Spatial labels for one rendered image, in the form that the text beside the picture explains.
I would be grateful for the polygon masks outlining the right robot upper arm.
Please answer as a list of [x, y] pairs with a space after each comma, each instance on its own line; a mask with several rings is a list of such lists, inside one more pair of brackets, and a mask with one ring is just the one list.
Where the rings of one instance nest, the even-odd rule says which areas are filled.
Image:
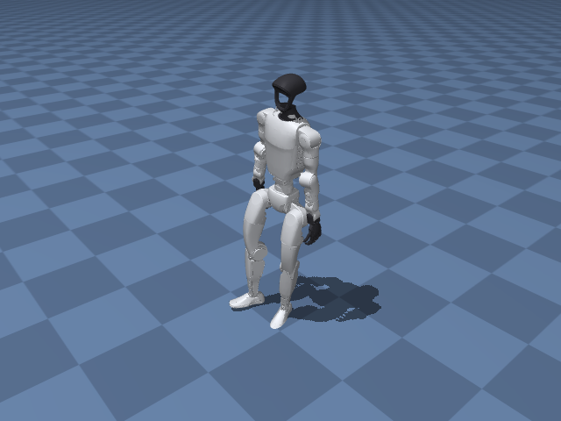
[[258, 142], [254, 148], [253, 151], [262, 159], [266, 158], [266, 151], [265, 151], [265, 119], [266, 119], [266, 115], [270, 112], [273, 111], [274, 108], [267, 108], [264, 109], [260, 112], [258, 112], [257, 114], [257, 121], [259, 124], [259, 138], [260, 138], [260, 142]]

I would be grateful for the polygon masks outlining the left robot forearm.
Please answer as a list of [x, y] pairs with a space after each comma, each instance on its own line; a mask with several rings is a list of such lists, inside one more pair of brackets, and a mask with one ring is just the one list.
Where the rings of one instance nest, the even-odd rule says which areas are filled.
[[310, 187], [311, 189], [304, 188], [306, 217], [310, 213], [313, 216], [313, 220], [316, 221], [320, 217], [318, 202], [319, 182], [316, 175], [312, 176]]

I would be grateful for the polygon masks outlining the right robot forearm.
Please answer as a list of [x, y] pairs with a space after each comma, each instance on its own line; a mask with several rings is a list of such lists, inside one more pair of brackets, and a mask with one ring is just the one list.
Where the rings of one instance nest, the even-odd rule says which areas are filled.
[[259, 179], [260, 184], [265, 180], [265, 172], [266, 172], [266, 158], [260, 158], [256, 153], [254, 153], [254, 168], [253, 168], [253, 177]]

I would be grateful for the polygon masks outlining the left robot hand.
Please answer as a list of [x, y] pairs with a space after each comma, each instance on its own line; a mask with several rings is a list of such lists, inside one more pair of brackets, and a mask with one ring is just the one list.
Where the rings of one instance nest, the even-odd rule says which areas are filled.
[[[303, 240], [303, 243], [306, 242], [305, 243], [306, 245], [311, 245], [312, 243], [315, 243], [316, 240], [318, 240], [318, 238], [322, 234], [321, 233], [321, 225], [319, 223], [320, 218], [318, 218], [316, 221], [314, 221], [313, 216], [310, 213], [308, 213], [307, 214], [307, 221], [309, 223], [309, 233], [308, 233], [306, 239]], [[309, 240], [309, 237], [310, 237], [310, 240]]]

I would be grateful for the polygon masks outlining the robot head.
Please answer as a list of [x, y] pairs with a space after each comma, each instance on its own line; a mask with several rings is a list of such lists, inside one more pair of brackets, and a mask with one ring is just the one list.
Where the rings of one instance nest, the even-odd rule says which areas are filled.
[[[295, 120], [295, 118], [289, 118], [288, 115], [295, 114], [297, 119], [303, 119], [303, 117], [297, 112], [296, 106], [293, 105], [292, 102], [294, 101], [295, 96], [306, 90], [305, 81], [299, 75], [285, 74], [273, 82], [273, 87], [275, 105], [277, 109], [282, 112], [282, 114], [278, 114], [278, 118], [282, 121], [292, 121]], [[287, 103], [280, 103], [279, 93], [288, 97]]]

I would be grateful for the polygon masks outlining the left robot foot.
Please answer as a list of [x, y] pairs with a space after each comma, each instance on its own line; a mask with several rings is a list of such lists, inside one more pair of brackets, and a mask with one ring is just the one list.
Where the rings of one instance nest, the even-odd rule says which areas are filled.
[[284, 323], [287, 321], [288, 319], [288, 315], [292, 310], [292, 304], [289, 304], [288, 310], [287, 312], [285, 312], [286, 306], [284, 306], [284, 308], [281, 307], [278, 309], [278, 311], [276, 312], [276, 314], [274, 315], [271, 323], [270, 323], [270, 327], [273, 329], [277, 329], [280, 328], [282, 325], [284, 325]]

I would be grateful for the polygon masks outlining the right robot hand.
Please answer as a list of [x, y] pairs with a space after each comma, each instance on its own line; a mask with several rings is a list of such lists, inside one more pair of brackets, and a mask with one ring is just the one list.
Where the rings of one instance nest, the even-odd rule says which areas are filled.
[[[257, 178], [253, 179], [253, 186], [256, 188], [256, 191], [259, 190], [259, 189], [264, 189], [265, 188], [264, 183], [265, 183], [265, 180], [260, 184], [259, 179], [257, 179]], [[268, 208], [266, 208], [266, 209], [268, 209]]]

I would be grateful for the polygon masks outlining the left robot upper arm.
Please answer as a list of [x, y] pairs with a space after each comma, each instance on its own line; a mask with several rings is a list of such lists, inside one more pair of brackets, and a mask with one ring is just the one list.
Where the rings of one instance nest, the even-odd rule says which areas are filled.
[[305, 172], [301, 173], [299, 177], [299, 183], [302, 187], [311, 189], [310, 180], [313, 175], [317, 176], [319, 147], [322, 139], [318, 131], [307, 125], [301, 127], [298, 132], [299, 144], [303, 149], [303, 163], [305, 167]]

